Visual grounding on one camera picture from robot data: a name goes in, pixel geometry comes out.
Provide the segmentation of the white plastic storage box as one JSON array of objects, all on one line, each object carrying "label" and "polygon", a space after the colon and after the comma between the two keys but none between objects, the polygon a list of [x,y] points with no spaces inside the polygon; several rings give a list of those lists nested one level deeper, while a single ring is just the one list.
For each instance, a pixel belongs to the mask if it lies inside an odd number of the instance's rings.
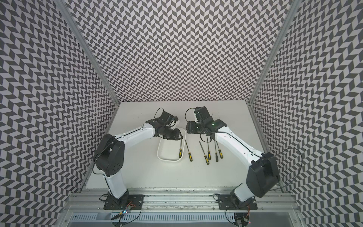
[{"label": "white plastic storage box", "polygon": [[[183,157],[187,131],[180,127],[177,127],[177,129],[180,129],[183,135],[182,139],[182,157]],[[171,162],[171,163],[180,162],[182,157],[181,159],[179,159],[179,149],[180,149],[180,140],[172,141],[172,140],[161,139],[157,150],[157,157],[159,160],[164,162]]]}]

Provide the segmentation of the yellow black file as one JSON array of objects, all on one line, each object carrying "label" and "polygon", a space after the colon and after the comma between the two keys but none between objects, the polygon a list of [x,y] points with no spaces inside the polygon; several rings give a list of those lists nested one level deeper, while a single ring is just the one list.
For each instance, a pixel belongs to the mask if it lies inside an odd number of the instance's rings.
[{"label": "yellow black file", "polygon": [[222,153],[222,150],[220,149],[220,146],[219,146],[219,144],[218,144],[218,142],[217,142],[217,141],[215,141],[215,147],[216,147],[216,149],[217,149],[217,151],[218,151],[219,157],[220,157],[221,159],[223,159],[223,158],[224,158],[224,157],[223,157],[223,153]]},{"label": "yellow black file", "polygon": [[215,146],[215,159],[216,159],[216,162],[219,162],[216,141],[214,141],[214,146]]},{"label": "yellow black file", "polygon": [[185,141],[185,145],[186,145],[186,147],[187,147],[189,160],[190,160],[190,162],[192,162],[192,161],[193,161],[193,158],[192,158],[192,154],[191,154],[191,152],[190,152],[190,149],[189,149],[189,146],[188,146],[187,141]]},{"label": "yellow black file", "polygon": [[205,153],[205,151],[204,151],[204,148],[203,148],[203,146],[202,146],[202,144],[201,144],[201,141],[199,141],[199,145],[200,145],[201,150],[202,150],[202,152],[203,152],[204,160],[205,160],[206,164],[207,164],[207,165],[209,165],[209,164],[210,164],[210,162],[209,162],[208,156],[206,155],[206,153]]},{"label": "yellow black file", "polygon": [[180,139],[179,159],[182,157],[182,139]]},{"label": "yellow black file", "polygon": [[208,160],[211,160],[211,153],[209,148],[209,139],[207,138],[207,148],[208,148]]}]

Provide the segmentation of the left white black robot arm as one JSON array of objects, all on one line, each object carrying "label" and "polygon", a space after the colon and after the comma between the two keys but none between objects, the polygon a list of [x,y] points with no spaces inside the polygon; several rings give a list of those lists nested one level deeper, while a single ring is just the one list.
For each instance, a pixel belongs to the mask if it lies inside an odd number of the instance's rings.
[{"label": "left white black robot arm", "polygon": [[157,120],[146,121],[142,126],[117,136],[107,134],[102,138],[95,151],[93,162],[97,169],[102,172],[109,188],[108,193],[114,200],[120,200],[128,194],[121,172],[125,152],[131,147],[154,137],[171,141],[183,139],[179,129],[170,128]]}]

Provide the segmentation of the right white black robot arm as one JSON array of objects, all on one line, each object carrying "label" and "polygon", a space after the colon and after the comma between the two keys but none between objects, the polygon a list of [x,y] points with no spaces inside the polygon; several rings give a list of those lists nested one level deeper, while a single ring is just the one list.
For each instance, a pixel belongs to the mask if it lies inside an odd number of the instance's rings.
[{"label": "right white black robot arm", "polygon": [[277,158],[270,152],[263,153],[247,144],[223,121],[218,119],[208,124],[188,121],[186,131],[188,134],[209,136],[241,161],[247,174],[231,192],[238,201],[245,202],[252,197],[261,198],[280,181]]}]

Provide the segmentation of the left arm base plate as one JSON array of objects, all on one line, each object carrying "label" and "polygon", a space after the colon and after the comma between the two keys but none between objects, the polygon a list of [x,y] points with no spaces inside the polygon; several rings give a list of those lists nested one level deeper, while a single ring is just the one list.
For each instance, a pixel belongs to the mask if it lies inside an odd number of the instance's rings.
[{"label": "left arm base plate", "polygon": [[141,210],[141,206],[144,202],[144,195],[142,194],[131,194],[124,195],[120,199],[116,199],[110,194],[108,194],[103,210],[106,211],[121,211],[127,208],[127,206],[132,206],[132,211]]}]

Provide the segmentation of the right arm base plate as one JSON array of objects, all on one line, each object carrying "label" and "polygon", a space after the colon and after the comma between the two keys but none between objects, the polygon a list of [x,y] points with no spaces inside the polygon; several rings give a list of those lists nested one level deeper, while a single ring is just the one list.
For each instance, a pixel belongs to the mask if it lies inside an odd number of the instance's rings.
[{"label": "right arm base plate", "polygon": [[254,197],[246,201],[240,201],[236,196],[230,194],[214,194],[213,199],[218,203],[219,209],[226,210],[257,210],[257,202]]}]

